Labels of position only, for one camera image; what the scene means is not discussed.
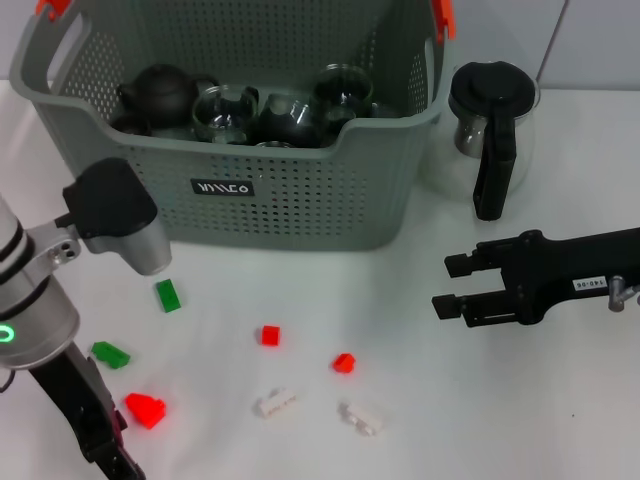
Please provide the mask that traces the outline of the white building block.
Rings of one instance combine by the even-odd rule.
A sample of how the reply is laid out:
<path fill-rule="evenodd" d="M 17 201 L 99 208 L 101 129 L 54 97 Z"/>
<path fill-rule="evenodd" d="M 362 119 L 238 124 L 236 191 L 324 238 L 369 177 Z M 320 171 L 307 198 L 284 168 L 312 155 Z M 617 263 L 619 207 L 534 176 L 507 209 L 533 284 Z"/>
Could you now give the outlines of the white building block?
<path fill-rule="evenodd" d="M 262 418 L 269 418 L 297 399 L 297 394 L 289 388 L 273 390 L 269 395 L 257 400 L 257 413 Z"/>
<path fill-rule="evenodd" d="M 384 428 L 384 421 L 379 416 L 353 402 L 342 402 L 339 413 L 345 422 L 353 425 L 362 435 L 376 436 Z"/>

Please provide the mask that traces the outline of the black clay teapot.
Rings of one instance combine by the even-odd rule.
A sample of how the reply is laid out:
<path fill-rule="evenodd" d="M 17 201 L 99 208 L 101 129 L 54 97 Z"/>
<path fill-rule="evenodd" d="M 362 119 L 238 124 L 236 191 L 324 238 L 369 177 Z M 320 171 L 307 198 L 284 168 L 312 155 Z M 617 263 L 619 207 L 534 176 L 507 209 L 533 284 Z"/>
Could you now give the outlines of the black clay teapot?
<path fill-rule="evenodd" d="M 190 122 L 199 85 L 219 86 L 210 74 L 188 74 L 170 64 L 154 64 L 131 83 L 117 87 L 123 105 L 144 117 L 154 129 L 176 128 Z"/>

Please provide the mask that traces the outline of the large orange-red sloped block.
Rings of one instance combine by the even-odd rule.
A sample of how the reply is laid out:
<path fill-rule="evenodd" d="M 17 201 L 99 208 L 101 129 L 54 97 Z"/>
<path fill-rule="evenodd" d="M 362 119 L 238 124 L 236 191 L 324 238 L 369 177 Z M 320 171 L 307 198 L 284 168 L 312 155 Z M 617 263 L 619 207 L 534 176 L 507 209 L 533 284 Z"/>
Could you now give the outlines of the large orange-red sloped block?
<path fill-rule="evenodd" d="M 131 393 L 125 398 L 125 405 L 134 419 L 146 429 L 153 429 L 166 416 L 166 404 L 161 399 Z"/>

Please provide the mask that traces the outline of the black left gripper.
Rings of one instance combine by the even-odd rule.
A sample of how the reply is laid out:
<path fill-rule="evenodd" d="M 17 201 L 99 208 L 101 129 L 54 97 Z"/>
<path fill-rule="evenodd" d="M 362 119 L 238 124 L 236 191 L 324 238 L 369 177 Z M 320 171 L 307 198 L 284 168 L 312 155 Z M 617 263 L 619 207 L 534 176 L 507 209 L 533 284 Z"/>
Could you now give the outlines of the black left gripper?
<path fill-rule="evenodd" d="M 29 373 L 67 420 L 84 458 L 108 480 L 147 480 L 124 447 L 119 415 L 93 360 L 67 348 Z"/>

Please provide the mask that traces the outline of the grey perforated storage bin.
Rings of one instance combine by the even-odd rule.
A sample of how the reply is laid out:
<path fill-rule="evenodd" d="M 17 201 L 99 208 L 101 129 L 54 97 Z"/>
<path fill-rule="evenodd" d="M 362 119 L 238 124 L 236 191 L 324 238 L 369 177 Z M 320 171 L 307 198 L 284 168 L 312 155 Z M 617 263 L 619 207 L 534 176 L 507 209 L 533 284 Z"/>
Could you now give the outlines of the grey perforated storage bin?
<path fill-rule="evenodd" d="M 74 175 L 127 160 L 174 240 L 369 250 L 400 229 L 454 40 L 437 42 L 431 0 L 73 0 L 54 22 L 30 17 L 10 82 Z M 327 65 L 349 64 L 373 81 L 374 109 L 317 149 L 204 143 L 192 125 L 116 131 L 117 87 L 154 64 L 303 102 Z"/>

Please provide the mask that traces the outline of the glass carafe with black lid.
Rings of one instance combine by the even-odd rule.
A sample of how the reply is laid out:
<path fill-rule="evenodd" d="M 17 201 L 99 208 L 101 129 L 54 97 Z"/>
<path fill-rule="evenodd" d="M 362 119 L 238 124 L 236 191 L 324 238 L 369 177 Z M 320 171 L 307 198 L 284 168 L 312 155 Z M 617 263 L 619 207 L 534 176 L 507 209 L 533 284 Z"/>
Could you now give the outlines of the glass carafe with black lid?
<path fill-rule="evenodd" d="M 451 199 L 471 202 L 477 219 L 500 219 L 532 161 L 539 100 L 536 81 L 511 63 L 458 68 L 427 136 L 424 180 Z"/>

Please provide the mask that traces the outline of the green building block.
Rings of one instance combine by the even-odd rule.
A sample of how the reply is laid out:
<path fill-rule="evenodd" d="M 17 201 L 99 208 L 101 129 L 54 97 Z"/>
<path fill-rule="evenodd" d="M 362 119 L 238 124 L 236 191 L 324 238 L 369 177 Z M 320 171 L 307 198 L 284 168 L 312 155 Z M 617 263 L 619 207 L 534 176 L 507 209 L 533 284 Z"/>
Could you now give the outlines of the green building block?
<path fill-rule="evenodd" d="M 91 353 L 98 361 L 114 370 L 124 368 L 131 360 L 128 353 L 106 341 L 95 342 L 91 347 Z"/>
<path fill-rule="evenodd" d="M 171 279 L 158 281 L 154 289 L 164 313 L 171 313 L 181 308 L 181 302 Z"/>

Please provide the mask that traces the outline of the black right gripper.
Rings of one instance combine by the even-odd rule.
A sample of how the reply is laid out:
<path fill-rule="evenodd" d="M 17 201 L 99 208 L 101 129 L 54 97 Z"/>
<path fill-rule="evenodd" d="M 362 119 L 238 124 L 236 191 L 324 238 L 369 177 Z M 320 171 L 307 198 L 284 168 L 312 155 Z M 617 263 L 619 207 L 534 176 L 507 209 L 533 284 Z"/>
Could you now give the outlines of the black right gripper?
<path fill-rule="evenodd" d="M 481 242 L 469 254 L 444 259 L 451 278 L 500 267 L 505 242 Z M 521 234 L 503 265 L 505 292 L 435 296 L 440 320 L 463 318 L 469 328 L 518 322 L 539 323 L 546 312 L 569 300 L 614 296 L 640 290 L 640 229 L 549 240 L 540 231 Z"/>

